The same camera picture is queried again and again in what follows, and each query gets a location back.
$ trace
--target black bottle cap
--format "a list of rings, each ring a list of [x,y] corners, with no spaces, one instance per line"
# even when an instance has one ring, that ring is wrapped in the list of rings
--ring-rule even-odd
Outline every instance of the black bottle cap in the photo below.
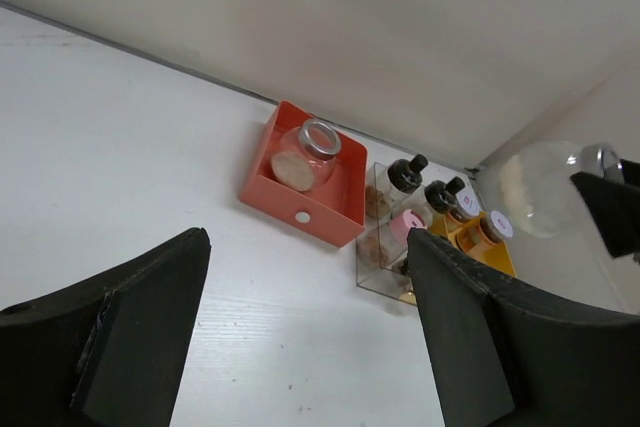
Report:
[[[447,183],[446,189],[450,194],[456,195],[458,192],[464,189],[464,180],[462,180],[460,177],[454,177],[449,181],[449,183]]]
[[[411,162],[409,162],[409,170],[417,174],[418,172],[422,171],[422,169],[424,169],[427,165],[429,165],[429,161],[427,160],[427,158],[424,155],[418,154],[413,159],[411,159]]]
[[[424,196],[433,210],[446,214],[456,205],[456,197],[447,190],[441,180],[435,180],[424,188]]]

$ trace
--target glass jar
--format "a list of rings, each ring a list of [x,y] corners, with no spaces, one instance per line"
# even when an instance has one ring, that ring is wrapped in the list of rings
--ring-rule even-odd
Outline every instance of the glass jar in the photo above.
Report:
[[[412,228],[424,228],[424,222],[412,210],[405,210],[390,222],[375,227],[356,242],[360,260],[368,267],[389,267],[407,250],[407,236]]]
[[[464,190],[456,196],[456,205],[445,216],[447,230],[454,232],[461,229],[480,215],[480,206],[475,196]]]
[[[580,221],[583,200],[570,177],[588,172],[624,182],[620,158],[608,144],[580,148],[571,142],[529,145],[499,170],[502,209],[521,230],[539,238],[554,237]]]
[[[411,161],[396,160],[384,169],[365,188],[365,213],[373,219],[382,219],[406,200],[422,185],[422,170],[429,165],[423,155]]]
[[[480,222],[460,230],[456,234],[456,244],[469,257],[478,259],[487,250],[512,237],[511,223],[502,213],[494,210]]]
[[[271,171],[281,184],[307,192],[329,180],[341,147],[333,127],[309,119],[280,138],[278,149],[271,156]]]

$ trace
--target clear acrylic organizer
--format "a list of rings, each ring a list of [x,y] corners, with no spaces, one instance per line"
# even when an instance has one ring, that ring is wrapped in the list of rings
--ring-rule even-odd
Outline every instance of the clear acrylic organizer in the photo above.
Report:
[[[375,163],[367,173],[367,185],[375,187],[375,179],[385,169],[386,166]],[[365,233],[356,242],[356,283],[363,289],[416,305],[411,279],[399,270],[406,252],[389,259],[380,250],[380,227],[389,220],[389,215],[377,221],[367,217]]]

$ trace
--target wooden surface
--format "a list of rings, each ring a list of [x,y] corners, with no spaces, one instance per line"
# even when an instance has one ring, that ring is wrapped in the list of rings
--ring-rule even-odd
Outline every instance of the wooden surface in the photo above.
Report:
[[[273,110],[0,10],[0,308],[205,227],[172,426],[443,425],[416,309],[356,288],[353,244],[237,200]]]

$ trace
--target small glass bottle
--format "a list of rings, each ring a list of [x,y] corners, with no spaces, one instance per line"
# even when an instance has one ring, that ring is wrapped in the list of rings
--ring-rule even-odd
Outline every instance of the small glass bottle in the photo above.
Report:
[[[491,211],[480,222],[465,227],[456,234],[458,248],[477,259],[487,250],[513,237],[509,220],[497,210]]]
[[[329,180],[341,148],[340,136],[333,127],[309,119],[280,138],[271,156],[271,170],[281,184],[306,192]]]
[[[395,217],[400,209],[412,209],[429,227],[456,206],[456,194],[462,189],[464,181],[460,177],[454,177],[446,184],[441,180],[433,181],[400,204],[391,216]]]
[[[480,206],[474,196],[461,191],[456,196],[456,205],[447,212],[447,230],[454,232],[480,215]]]
[[[389,267],[407,250],[412,228],[422,229],[424,222],[413,211],[405,210],[390,222],[371,229],[356,242],[360,260],[373,268]]]
[[[396,160],[365,189],[365,212],[373,219],[389,215],[402,201],[422,185],[422,170],[429,165],[423,155],[411,161]]]

